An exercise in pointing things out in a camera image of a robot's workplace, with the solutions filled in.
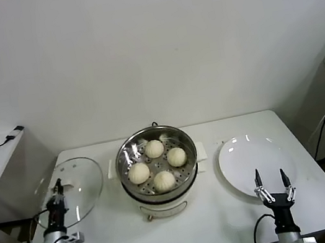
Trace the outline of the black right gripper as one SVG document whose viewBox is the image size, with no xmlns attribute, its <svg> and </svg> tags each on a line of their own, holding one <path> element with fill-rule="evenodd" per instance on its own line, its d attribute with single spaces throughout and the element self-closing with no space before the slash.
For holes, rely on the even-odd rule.
<svg viewBox="0 0 325 243">
<path fill-rule="evenodd" d="M 273 211 L 275 221 L 275 232 L 281 234 L 285 232 L 299 231 L 300 228 L 296 225 L 291 212 L 291 207 L 294 205 L 296 188 L 292 186 L 289 177 L 283 169 L 280 169 L 283 186 L 286 193 L 272 193 L 268 192 L 263 186 L 262 179 L 258 170 L 255 170 L 255 183 L 254 189 L 257 197 L 264 203 L 266 207 Z"/>
</svg>

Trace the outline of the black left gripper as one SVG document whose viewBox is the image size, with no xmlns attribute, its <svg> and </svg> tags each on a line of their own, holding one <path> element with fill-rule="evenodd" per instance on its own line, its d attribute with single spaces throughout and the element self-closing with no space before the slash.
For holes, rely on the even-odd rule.
<svg viewBox="0 0 325 243">
<path fill-rule="evenodd" d="M 61 179 L 56 180 L 56 184 L 51 190 L 51 198 L 46 204 L 46 209 L 49 212 L 47 233 L 56 231 L 66 231 L 65 214 L 68 211 L 66 208 L 64 189 L 61 185 Z"/>
</svg>

